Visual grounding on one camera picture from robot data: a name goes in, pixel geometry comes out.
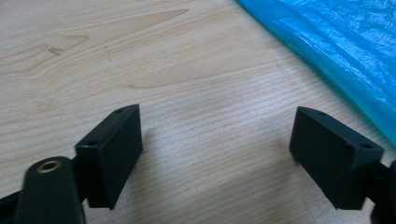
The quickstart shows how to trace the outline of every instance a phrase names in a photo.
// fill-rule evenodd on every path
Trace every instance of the screw hole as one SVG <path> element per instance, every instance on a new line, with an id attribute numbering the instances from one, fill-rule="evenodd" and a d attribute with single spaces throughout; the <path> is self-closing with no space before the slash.
<path id="1" fill-rule="evenodd" d="M 367 143 L 361 143 L 361 146 L 365 147 L 365 148 L 372 148 L 372 146 L 370 144 L 367 144 Z"/>
<path id="2" fill-rule="evenodd" d="M 96 145 L 96 144 L 98 144 L 98 142 L 96 142 L 96 141 L 90 141 L 90 142 L 87 143 L 87 146 L 91 147 L 91 146 L 94 146 L 94 145 Z"/>
<path id="3" fill-rule="evenodd" d="M 58 169 L 58 167 L 60 167 L 60 166 L 61 166 L 61 162 L 60 162 L 60 161 L 47 161 L 46 163 L 41 164 L 41 165 L 37 168 L 37 171 L 38 171 L 40 174 L 48 173 L 48 172 L 51 172 L 51 171 L 53 171 L 53 170 Z"/>

